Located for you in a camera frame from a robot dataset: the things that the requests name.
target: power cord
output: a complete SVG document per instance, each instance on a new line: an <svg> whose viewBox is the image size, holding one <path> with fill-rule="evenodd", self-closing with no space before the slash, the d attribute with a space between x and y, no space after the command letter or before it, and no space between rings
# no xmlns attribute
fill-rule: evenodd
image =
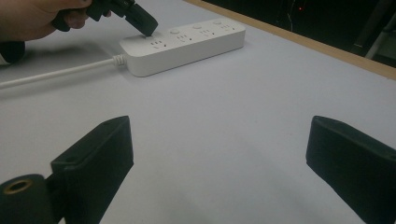
<svg viewBox="0 0 396 224"><path fill-rule="evenodd" d="M53 77L61 77L61 76L65 76L65 75L69 75L69 74L73 74L73 73L77 73L77 72L82 72L82 71L90 70L90 69L93 69L96 67L106 66L109 64L114 64L115 66L125 65L124 55L123 54L115 55L115 56L113 56L112 59L103 60L103 61L97 62L97 63L89 63L89 64L85 64L82 66L67 68L64 70L56 71L56 72L49 72L49 73L45 73L45 74L41 74L41 75L37 75L37 76L33 76L33 77L25 77L25 78L21 78L21 79L17 79L17 80L2 82L2 83L0 83L0 90L6 89L6 88L11 88L11 87L16 87L16 86L20 86L20 85L28 84L28 83L32 83L32 82L37 82L37 81L41 81L41 80L45 80L45 79L49 79L49 78L53 78Z"/></svg>

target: white table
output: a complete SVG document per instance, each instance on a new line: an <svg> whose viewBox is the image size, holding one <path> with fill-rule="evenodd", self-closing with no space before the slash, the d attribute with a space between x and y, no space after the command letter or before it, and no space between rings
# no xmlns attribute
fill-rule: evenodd
<svg viewBox="0 0 396 224"><path fill-rule="evenodd" d="M138 2L159 30L219 15ZM27 43L0 81L93 63L139 35L117 16ZM246 43L151 77L102 67L0 91L0 182L51 174L97 124L128 115L135 166L102 223L362 223L305 164L313 116L396 147L396 82L247 26Z"/></svg>

